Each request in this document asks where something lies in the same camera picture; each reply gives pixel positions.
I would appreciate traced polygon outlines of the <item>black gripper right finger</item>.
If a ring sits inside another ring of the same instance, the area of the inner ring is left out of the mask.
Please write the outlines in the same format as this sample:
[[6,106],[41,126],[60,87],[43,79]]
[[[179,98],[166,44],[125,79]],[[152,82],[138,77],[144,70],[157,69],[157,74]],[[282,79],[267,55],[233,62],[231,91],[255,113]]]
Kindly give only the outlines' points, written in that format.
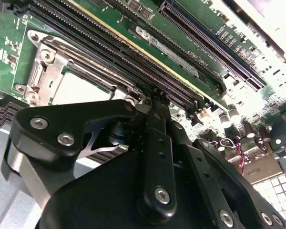
[[184,160],[190,180],[202,196],[202,219],[213,229],[286,229],[286,221],[206,140],[191,142],[171,119],[170,97],[161,95],[167,128]]

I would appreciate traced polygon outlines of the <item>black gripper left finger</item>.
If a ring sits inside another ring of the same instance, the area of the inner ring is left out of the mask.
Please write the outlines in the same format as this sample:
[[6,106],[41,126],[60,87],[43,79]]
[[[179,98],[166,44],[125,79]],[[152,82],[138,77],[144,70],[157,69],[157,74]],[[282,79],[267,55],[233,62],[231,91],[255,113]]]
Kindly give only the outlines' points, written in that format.
[[59,203],[77,217],[99,217],[117,210],[120,215],[138,211],[146,218],[171,218],[177,207],[171,138],[161,99],[152,98],[143,121],[126,101],[114,100],[27,108],[12,126],[11,139],[30,158],[48,168],[73,167],[82,149],[84,133],[95,134],[110,125],[134,125],[129,151],[63,186],[46,207]]

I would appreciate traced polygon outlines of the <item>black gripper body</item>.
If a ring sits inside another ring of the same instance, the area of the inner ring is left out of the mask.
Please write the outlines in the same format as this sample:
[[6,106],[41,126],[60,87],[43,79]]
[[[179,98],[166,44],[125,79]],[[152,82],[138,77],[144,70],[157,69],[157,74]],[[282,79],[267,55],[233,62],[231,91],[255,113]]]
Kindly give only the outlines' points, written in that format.
[[149,128],[139,151],[124,153],[60,188],[40,229],[252,229],[243,189],[185,130]]

